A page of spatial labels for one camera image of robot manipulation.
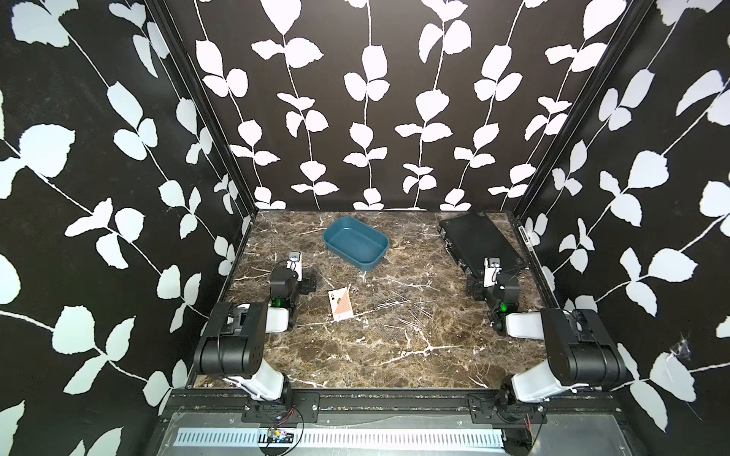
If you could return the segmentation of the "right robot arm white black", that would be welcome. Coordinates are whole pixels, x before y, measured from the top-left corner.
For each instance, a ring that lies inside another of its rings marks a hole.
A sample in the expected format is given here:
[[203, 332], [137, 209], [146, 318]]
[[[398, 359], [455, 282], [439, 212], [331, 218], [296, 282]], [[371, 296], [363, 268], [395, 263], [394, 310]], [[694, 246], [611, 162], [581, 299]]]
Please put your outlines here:
[[547, 359], [509, 377], [495, 397], [497, 404], [539, 404], [566, 391], [610, 390], [627, 380], [627, 365], [595, 311], [521, 312], [518, 277], [500, 271], [490, 277], [468, 275], [466, 290], [487, 304], [490, 326], [500, 336], [545, 344]]

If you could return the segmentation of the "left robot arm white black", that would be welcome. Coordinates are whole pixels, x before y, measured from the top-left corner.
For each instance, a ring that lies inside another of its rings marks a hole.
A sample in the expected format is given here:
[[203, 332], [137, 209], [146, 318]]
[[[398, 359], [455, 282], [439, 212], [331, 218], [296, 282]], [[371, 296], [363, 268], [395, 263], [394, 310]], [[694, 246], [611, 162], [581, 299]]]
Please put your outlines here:
[[289, 407], [291, 383], [265, 361], [266, 336], [294, 330], [300, 298], [315, 290], [317, 273], [300, 273], [292, 262], [287, 262], [271, 271], [266, 300], [217, 303], [194, 351], [195, 374], [220, 377], [245, 390], [255, 401]]

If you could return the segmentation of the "playing card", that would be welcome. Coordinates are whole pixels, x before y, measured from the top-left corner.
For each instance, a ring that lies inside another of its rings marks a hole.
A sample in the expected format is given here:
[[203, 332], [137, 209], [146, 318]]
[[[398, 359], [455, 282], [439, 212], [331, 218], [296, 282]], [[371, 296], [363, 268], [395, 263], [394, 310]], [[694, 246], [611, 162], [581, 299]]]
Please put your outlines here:
[[355, 314], [348, 287], [329, 291], [328, 298], [331, 306], [332, 317], [335, 322], [344, 321], [354, 317]]

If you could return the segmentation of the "teal plastic storage box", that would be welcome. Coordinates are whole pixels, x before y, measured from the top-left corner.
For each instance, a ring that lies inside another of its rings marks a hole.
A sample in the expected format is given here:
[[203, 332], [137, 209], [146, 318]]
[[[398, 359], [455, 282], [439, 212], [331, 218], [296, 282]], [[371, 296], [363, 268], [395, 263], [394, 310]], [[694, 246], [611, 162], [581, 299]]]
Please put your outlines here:
[[328, 250], [365, 272], [376, 269], [390, 247], [384, 234], [352, 217], [338, 218], [322, 238]]

